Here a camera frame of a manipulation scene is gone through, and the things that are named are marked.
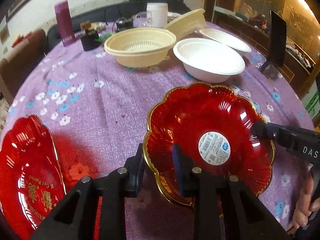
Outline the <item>right hand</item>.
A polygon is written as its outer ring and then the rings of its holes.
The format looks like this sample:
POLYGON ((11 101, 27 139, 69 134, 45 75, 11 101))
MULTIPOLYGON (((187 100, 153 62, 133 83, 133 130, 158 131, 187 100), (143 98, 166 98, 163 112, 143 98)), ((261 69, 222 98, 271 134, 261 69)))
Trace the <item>right hand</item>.
POLYGON ((314 188, 313 173, 310 171, 302 187, 296 208, 293 214, 293 226, 295 229, 305 227, 308 223, 308 217, 312 212, 319 210, 319 198, 312 201, 314 188))

